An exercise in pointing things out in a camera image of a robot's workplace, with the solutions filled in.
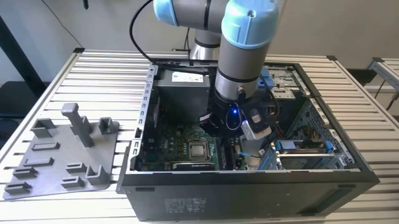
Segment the gray plastic holder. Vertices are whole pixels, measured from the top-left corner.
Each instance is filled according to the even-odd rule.
[[[5,199],[110,186],[119,123],[111,118],[89,123],[78,108],[78,104],[66,104],[62,110],[73,125],[55,126],[51,119],[37,121],[35,138],[6,185]]]

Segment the label sticker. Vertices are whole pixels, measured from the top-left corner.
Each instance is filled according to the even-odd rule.
[[[203,83],[205,77],[201,74],[191,74],[186,72],[174,72],[173,82]]]
[[[166,198],[167,213],[203,213],[206,211],[207,198]]]

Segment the side panel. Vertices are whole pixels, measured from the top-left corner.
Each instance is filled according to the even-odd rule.
[[[325,216],[369,184],[125,186],[141,221]]]

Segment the open computer tower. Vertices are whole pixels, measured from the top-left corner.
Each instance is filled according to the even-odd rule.
[[[199,127],[218,62],[162,63],[210,75],[150,66],[118,183],[141,221],[326,216],[380,183],[299,64],[265,64],[255,95],[274,94],[281,131],[249,141]],[[270,100],[263,112],[275,112]]]

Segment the metal frame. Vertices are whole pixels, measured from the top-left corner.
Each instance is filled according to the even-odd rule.
[[[397,69],[399,69],[399,60],[376,58],[369,66],[369,69],[374,70],[394,87],[394,89],[399,91],[399,74],[390,66],[394,66]]]
[[[186,52],[149,54],[158,58],[187,58]],[[301,63],[323,101],[381,179],[381,184],[327,217],[219,220],[217,223],[398,223],[398,124],[392,121],[390,115],[346,69],[327,57],[269,55],[266,60]],[[138,52],[86,50],[82,54],[71,56],[11,140],[0,150],[0,191],[3,183],[11,179],[13,167],[21,162],[21,154],[29,148],[27,141],[33,139],[27,128],[33,126],[31,121],[50,117],[57,120],[57,124],[66,124],[67,121],[57,116],[59,105],[66,101],[79,101],[85,110],[82,115],[87,115],[89,118],[111,116],[122,124],[114,157],[114,183],[110,189],[103,191],[45,196],[14,202],[2,201],[0,220],[21,220],[33,224],[63,224],[69,223],[70,219],[77,223],[139,223],[127,197],[118,195],[115,190],[117,180],[121,179],[123,154],[129,153],[126,149],[130,148],[130,140],[135,135],[141,109],[138,105],[142,99],[138,99],[138,96],[142,96],[149,65],[149,61]],[[69,212],[55,210],[55,207],[69,208]]]

